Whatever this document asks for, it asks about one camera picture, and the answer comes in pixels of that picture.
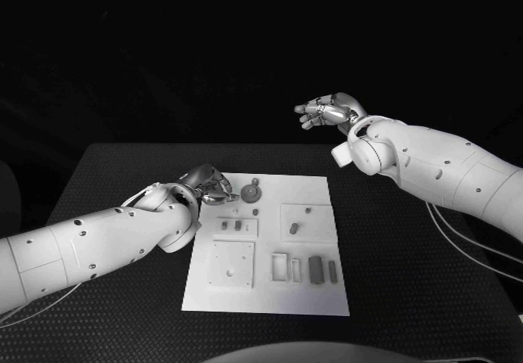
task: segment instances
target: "small object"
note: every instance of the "small object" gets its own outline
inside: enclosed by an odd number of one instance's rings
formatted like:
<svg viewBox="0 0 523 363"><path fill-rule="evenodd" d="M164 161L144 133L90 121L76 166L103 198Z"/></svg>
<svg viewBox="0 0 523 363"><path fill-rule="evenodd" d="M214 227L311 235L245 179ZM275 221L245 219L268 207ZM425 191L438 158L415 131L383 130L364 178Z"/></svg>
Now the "small object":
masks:
<svg viewBox="0 0 523 363"><path fill-rule="evenodd" d="M242 187L239 196L242 197L242 201L245 203L255 203L259 201L259 198L262 197L262 191L258 187L258 184L259 184L259 181L255 178L252 180L252 184L247 184Z"/></svg>
<svg viewBox="0 0 523 363"><path fill-rule="evenodd" d="M296 233L296 223L292 223L289 232L291 232L291 234Z"/></svg>
<svg viewBox="0 0 523 363"><path fill-rule="evenodd" d="M273 282L286 282L286 254L272 253L271 280Z"/></svg>
<svg viewBox="0 0 523 363"><path fill-rule="evenodd" d="M298 259L291 259L291 282L294 284L301 283L299 260Z"/></svg>
<svg viewBox="0 0 523 363"><path fill-rule="evenodd" d="M308 258L308 272L311 276L311 284L320 285L324 283L324 265L321 257L312 256Z"/></svg>
<svg viewBox="0 0 523 363"><path fill-rule="evenodd" d="M337 284L337 275L335 275L335 264L334 261L328 261L328 273L330 273L330 282Z"/></svg>

